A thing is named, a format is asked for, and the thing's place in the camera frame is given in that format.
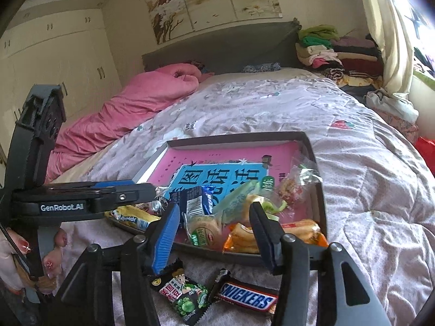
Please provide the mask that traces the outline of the yellow Alpenliebe candy bag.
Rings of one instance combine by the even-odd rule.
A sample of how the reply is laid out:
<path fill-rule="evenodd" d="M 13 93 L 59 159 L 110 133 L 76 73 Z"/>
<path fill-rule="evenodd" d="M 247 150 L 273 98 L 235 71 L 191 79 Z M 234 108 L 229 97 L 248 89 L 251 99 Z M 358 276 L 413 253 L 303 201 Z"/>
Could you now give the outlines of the yellow Alpenliebe candy bag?
<path fill-rule="evenodd" d="M 161 219 L 159 216 L 149 214 L 134 205 L 120 206 L 112 211 L 105 212 L 105 217 L 142 231 L 145 231 L 154 221 Z"/>

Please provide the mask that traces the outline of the orange egg roll pack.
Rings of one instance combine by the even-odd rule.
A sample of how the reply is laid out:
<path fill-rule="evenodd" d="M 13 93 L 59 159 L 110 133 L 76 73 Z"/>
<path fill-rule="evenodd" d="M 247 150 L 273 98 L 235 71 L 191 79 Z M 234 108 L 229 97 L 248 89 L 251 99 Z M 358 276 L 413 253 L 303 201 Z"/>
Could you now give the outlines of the orange egg roll pack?
<path fill-rule="evenodd" d="M 321 231 L 317 222 L 312 219 L 302 219 L 281 225 L 282 231 L 275 229 L 271 236 L 280 237 L 286 233 L 295 235 L 306 244 L 327 247 L 329 245 L 326 237 Z M 257 239 L 251 227 L 241 223 L 231 224 L 228 237 L 223 245 L 224 252 L 259 254 Z"/>

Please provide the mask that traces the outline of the round cake green label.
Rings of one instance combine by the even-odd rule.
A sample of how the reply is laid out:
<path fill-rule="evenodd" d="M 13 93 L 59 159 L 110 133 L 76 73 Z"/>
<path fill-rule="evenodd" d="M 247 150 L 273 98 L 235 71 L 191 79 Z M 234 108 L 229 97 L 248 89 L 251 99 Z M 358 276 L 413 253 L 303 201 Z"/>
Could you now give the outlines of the round cake green label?
<path fill-rule="evenodd" d="M 190 243 L 205 249 L 219 250 L 223 244 L 220 215 L 186 215 L 185 228 Z"/>

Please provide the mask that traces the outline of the blue biscuit packet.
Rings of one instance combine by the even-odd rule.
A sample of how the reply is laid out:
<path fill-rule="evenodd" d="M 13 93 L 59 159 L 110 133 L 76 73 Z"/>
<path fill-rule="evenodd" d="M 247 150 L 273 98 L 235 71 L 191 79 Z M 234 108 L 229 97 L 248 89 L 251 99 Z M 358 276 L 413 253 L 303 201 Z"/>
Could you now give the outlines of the blue biscuit packet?
<path fill-rule="evenodd" d="M 213 186 L 195 186 L 170 193 L 170 201 L 179 206 L 182 224 L 191 216 L 213 214 L 214 189 Z"/>

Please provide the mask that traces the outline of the clear red pastry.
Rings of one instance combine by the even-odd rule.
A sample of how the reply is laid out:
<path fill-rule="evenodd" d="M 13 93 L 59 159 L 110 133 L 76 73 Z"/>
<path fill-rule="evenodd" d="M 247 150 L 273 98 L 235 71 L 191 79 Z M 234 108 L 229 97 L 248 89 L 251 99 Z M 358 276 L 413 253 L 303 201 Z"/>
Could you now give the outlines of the clear red pastry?
<path fill-rule="evenodd" d="M 322 181 L 317 164 L 301 155 L 292 159 L 290 171 L 280 181 L 276 192 L 289 208 L 293 208 L 303 203 L 309 190 Z"/>

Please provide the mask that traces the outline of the black green candy packet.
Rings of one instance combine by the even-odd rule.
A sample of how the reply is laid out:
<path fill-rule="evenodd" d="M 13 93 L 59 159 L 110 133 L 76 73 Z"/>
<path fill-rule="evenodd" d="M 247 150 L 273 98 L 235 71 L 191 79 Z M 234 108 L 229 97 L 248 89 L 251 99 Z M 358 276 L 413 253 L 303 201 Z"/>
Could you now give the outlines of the black green candy packet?
<path fill-rule="evenodd" d="M 167 298 L 185 325 L 196 325 L 209 307 L 209 290 L 185 274 L 177 258 L 150 282 L 152 290 Z"/>

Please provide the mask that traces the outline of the brown Snickers bar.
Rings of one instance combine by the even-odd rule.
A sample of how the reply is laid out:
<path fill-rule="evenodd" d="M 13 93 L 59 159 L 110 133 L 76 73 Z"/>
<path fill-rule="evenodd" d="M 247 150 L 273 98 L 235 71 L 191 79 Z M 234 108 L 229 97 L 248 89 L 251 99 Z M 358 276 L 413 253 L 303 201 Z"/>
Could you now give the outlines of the brown Snickers bar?
<path fill-rule="evenodd" d="M 215 277 L 208 301 L 224 301 L 250 311 L 273 316 L 279 292 L 232 277 L 228 269 L 220 269 Z"/>

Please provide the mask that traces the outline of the green bag yellow cake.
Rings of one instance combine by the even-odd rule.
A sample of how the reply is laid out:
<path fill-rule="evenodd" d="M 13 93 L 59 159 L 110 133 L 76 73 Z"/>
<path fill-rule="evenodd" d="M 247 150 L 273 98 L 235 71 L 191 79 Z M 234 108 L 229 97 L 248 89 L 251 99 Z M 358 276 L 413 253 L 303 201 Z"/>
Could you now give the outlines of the green bag yellow cake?
<path fill-rule="evenodd" d="M 274 190 L 274 178 L 266 176 L 262 180 L 250 180 L 226 195 L 216 206 L 213 214 L 221 217 L 223 224 L 248 223 L 249 208 L 259 202 L 268 216 L 275 216 L 287 207 Z"/>

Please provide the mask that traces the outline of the cream wardrobe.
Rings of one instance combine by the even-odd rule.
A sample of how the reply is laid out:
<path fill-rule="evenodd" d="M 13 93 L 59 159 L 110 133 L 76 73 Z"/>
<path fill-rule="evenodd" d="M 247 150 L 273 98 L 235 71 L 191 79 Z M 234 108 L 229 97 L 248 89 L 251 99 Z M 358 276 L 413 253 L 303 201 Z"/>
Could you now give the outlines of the cream wardrobe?
<path fill-rule="evenodd" d="M 121 84 L 100 10 L 45 15 L 1 37 L 1 148 L 8 152 L 30 88 L 60 85 L 66 122 L 98 111 Z"/>

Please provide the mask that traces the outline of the dark green headboard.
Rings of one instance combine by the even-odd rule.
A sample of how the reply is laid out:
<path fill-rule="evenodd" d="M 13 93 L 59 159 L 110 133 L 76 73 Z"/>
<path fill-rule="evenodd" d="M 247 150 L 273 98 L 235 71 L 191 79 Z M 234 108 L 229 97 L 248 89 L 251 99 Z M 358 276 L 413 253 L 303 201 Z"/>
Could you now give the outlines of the dark green headboard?
<path fill-rule="evenodd" d="M 279 63 L 298 68 L 295 44 L 301 30 L 297 19 L 246 24 L 206 32 L 142 55 L 145 71 L 196 61 L 215 74 L 241 72 L 247 65 Z"/>

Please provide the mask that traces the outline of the red plastic bag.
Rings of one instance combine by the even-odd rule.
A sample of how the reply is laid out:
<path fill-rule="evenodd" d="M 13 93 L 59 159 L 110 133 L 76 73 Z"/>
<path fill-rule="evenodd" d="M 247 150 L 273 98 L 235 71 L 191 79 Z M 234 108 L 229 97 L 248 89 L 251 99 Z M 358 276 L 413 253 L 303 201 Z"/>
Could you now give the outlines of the red plastic bag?
<path fill-rule="evenodd" d="M 434 140 L 419 137 L 415 144 L 417 151 L 425 160 L 432 174 L 435 174 L 435 142 Z"/>

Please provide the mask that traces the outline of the white crumpled cloth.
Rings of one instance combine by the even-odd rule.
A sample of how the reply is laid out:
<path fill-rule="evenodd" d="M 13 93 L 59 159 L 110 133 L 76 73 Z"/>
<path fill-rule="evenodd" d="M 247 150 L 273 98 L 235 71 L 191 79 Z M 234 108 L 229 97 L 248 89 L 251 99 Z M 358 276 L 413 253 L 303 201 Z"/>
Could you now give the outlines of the white crumpled cloth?
<path fill-rule="evenodd" d="M 407 93 L 393 93 L 388 95 L 383 88 L 370 91 L 365 95 L 366 105 L 373 110 L 389 113 L 410 124 L 416 124 L 419 111 L 408 100 Z"/>

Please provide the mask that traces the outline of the pile of folded clothes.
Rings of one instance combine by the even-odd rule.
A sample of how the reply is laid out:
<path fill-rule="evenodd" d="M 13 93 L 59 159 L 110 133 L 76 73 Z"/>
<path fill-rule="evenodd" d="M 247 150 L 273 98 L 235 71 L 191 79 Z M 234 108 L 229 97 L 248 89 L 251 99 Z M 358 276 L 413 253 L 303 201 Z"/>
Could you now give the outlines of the pile of folded clothes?
<path fill-rule="evenodd" d="M 383 86 L 381 53 L 370 37 L 340 36 L 334 26 L 321 24 L 299 30 L 295 50 L 303 66 L 338 87 Z"/>

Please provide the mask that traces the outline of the cream curtain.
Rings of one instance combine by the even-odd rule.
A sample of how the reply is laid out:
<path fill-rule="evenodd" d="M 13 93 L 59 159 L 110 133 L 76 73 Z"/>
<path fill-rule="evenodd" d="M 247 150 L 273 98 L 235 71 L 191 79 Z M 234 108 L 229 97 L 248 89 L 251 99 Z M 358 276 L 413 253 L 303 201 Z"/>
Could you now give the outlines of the cream curtain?
<path fill-rule="evenodd" d="M 362 0 L 369 33 L 383 60 L 383 88 L 408 93 L 413 76 L 414 48 L 393 0 Z"/>

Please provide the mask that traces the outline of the blossom wall painting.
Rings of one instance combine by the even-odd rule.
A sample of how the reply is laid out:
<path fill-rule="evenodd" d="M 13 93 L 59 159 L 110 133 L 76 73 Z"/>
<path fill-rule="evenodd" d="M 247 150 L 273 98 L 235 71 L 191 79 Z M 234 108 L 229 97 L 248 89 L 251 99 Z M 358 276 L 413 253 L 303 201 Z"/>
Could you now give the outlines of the blossom wall painting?
<path fill-rule="evenodd" d="M 279 0 L 142 0 L 158 45 L 235 22 L 281 18 Z"/>

